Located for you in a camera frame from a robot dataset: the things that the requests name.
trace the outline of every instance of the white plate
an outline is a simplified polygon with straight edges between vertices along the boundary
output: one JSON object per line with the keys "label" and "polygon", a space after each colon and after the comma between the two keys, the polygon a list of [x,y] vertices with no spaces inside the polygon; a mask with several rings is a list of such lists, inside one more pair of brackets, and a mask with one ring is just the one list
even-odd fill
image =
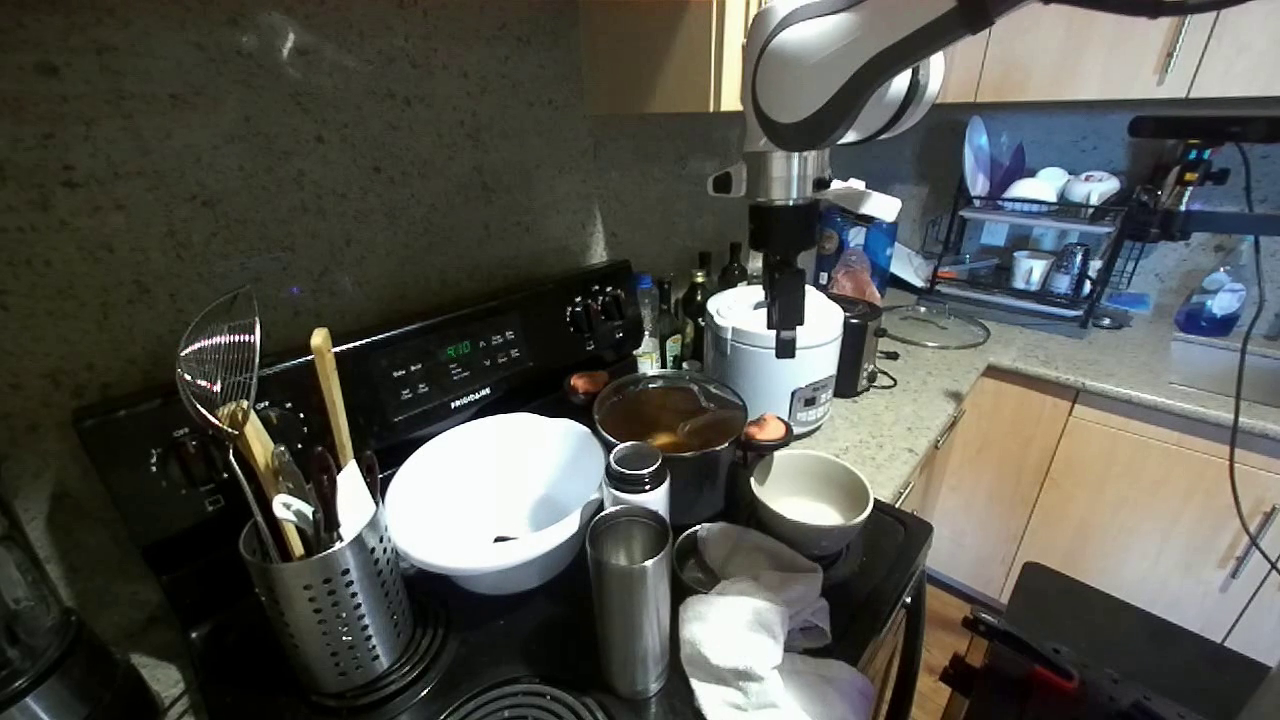
{"label": "white plate", "polygon": [[599,486],[605,448],[584,423],[499,411],[414,448],[380,512],[400,558],[428,574],[513,574],[578,536]]}
{"label": "white plate", "polygon": [[970,201],[990,198],[990,135],[979,117],[963,123],[963,190]]}

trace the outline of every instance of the stainless steel cup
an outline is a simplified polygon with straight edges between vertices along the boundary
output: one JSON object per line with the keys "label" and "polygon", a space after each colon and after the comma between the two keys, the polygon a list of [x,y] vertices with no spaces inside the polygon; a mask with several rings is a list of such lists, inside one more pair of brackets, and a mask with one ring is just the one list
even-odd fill
{"label": "stainless steel cup", "polygon": [[671,529],[622,503],[587,524],[597,652],[613,692],[657,697],[671,677]]}

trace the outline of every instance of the black cable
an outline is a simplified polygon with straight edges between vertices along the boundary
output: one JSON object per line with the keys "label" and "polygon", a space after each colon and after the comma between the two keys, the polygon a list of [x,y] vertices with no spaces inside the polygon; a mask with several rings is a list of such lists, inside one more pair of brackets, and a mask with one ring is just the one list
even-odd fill
{"label": "black cable", "polygon": [[[1253,211],[1253,160],[1243,153],[1243,145],[1234,145],[1238,153],[1238,165],[1243,165],[1243,209]],[[1268,307],[1268,281],[1263,281],[1263,239],[1253,237],[1253,284],[1254,284],[1254,307],[1243,324],[1243,337],[1238,337],[1238,353],[1234,353],[1234,392],[1232,392],[1232,433],[1228,433],[1228,486],[1232,486],[1232,509],[1234,509],[1234,522],[1249,536],[1249,548],[1271,566],[1271,574],[1280,574],[1276,558],[1259,546],[1259,536],[1249,529],[1249,516],[1243,516],[1243,503],[1238,503],[1238,404],[1243,404],[1243,366],[1249,366],[1249,344],[1253,344],[1253,332],[1254,332],[1254,320],[1263,317]]]}

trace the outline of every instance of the kitchen towel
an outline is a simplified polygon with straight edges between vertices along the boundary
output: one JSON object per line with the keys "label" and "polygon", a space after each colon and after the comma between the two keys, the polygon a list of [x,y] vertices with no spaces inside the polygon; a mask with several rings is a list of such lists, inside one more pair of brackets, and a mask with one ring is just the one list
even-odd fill
{"label": "kitchen towel", "polygon": [[831,639],[822,574],[739,524],[696,524],[675,548],[681,666],[707,720],[861,720],[871,686],[845,660],[799,655]]}

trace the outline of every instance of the stove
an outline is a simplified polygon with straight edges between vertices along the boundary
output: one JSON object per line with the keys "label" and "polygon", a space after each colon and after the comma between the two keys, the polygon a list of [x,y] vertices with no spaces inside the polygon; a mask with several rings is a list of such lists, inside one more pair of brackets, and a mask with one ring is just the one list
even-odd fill
{"label": "stove", "polygon": [[[564,398],[569,373],[630,373],[638,311],[627,265],[513,289],[334,348],[356,448],[388,486],[400,460],[444,429],[488,411],[542,411],[587,423]],[[302,465],[324,465],[329,429],[306,355],[265,369],[260,417]],[[131,546],[186,634],[198,718],[532,718],[627,720],[698,718],[681,674],[649,706],[618,700],[597,669],[587,569],[519,597],[470,597],[409,574],[414,636],[358,697],[306,697],[235,558],[247,522],[228,448],[198,433],[172,392],[106,402],[76,417]],[[869,532],[826,569],[831,655],[862,660],[902,597],[920,589],[926,524],[877,509]]]}

